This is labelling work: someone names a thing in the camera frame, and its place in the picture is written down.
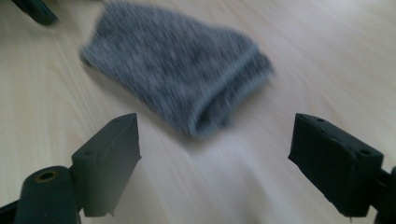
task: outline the knitted sock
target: knitted sock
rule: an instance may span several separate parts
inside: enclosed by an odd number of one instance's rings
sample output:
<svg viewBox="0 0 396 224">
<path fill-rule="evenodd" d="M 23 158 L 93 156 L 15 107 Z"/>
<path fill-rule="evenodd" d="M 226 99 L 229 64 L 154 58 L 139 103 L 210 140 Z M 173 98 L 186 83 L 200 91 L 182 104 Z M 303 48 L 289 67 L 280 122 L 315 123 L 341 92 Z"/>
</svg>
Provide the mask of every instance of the knitted sock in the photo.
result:
<svg viewBox="0 0 396 224">
<path fill-rule="evenodd" d="M 245 35 L 127 2 L 106 5 L 80 56 L 193 137 L 213 133 L 272 72 Z"/>
</svg>

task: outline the mounting hole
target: mounting hole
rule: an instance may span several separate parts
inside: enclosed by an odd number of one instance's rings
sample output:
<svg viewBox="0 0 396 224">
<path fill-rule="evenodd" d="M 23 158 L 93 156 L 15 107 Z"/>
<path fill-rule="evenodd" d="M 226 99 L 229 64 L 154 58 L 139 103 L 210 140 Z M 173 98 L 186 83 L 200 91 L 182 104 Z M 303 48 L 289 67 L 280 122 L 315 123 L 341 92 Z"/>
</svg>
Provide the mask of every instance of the mounting hole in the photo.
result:
<svg viewBox="0 0 396 224">
<path fill-rule="evenodd" d="M 37 183 L 45 183 L 51 181 L 58 175 L 56 171 L 46 171 L 35 178 L 35 182 Z"/>
<path fill-rule="evenodd" d="M 369 155 L 371 155 L 371 152 L 370 152 L 369 150 L 362 149 L 362 150 L 361 150 L 361 154 L 366 155 L 366 156 L 369 156 Z"/>
<path fill-rule="evenodd" d="M 91 156 L 91 155 L 93 155 L 93 152 L 91 151 L 84 152 L 84 156 Z"/>
</svg>

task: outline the black object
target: black object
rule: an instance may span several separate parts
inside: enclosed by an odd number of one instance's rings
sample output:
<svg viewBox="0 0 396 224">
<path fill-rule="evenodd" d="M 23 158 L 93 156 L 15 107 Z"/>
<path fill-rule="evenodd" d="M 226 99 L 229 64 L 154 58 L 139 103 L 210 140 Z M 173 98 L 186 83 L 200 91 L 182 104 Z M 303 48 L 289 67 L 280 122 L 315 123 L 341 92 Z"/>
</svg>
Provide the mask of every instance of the black object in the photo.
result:
<svg viewBox="0 0 396 224">
<path fill-rule="evenodd" d="M 51 25 L 58 20 L 41 0 L 12 0 L 12 2 L 42 25 Z"/>
<path fill-rule="evenodd" d="M 80 223 L 113 214 L 140 160 L 135 114 L 111 120 L 72 156 L 70 169 L 53 166 L 25 179 L 21 198 L 0 208 L 0 223 Z"/>
<path fill-rule="evenodd" d="M 381 170 L 383 154 L 330 122 L 297 114 L 289 159 L 346 217 L 396 223 L 396 168 Z"/>
</svg>

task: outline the table surface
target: table surface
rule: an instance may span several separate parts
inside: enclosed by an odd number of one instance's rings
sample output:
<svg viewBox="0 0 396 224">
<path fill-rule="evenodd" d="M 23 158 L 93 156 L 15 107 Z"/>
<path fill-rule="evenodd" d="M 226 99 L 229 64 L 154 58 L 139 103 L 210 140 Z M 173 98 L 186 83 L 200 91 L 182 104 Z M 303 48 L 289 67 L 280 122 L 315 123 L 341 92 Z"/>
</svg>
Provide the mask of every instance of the table surface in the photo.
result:
<svg viewBox="0 0 396 224">
<path fill-rule="evenodd" d="M 0 2 L 0 205 L 115 117 L 137 113 L 143 159 L 115 217 L 83 223 L 350 223 L 288 160 L 296 113 L 321 117 L 396 164 L 394 0 L 147 0 L 251 36 L 276 75 L 205 141 L 180 136 L 78 57 L 104 3 L 48 1 L 47 29 Z M 353 223 L 373 223 L 374 208 Z"/>
</svg>

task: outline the wooden table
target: wooden table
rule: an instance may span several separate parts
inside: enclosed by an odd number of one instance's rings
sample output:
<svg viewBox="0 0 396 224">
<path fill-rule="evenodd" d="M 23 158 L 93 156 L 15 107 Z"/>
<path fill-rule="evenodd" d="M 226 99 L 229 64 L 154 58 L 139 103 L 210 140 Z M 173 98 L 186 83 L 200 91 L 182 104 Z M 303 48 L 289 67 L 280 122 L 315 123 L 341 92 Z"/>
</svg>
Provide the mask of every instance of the wooden table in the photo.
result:
<svg viewBox="0 0 396 224">
<path fill-rule="evenodd" d="M 103 9 L 48 1 L 49 29 L 0 2 L 0 205 L 32 172 L 70 157 L 115 117 L 137 113 L 143 159 L 115 217 L 83 223 L 350 223 L 287 159 L 295 113 L 326 119 L 396 164 L 394 0 L 156 0 L 251 36 L 276 75 L 202 141 L 180 137 L 132 94 L 83 66 Z M 373 223 L 375 210 L 353 223 Z"/>
</svg>

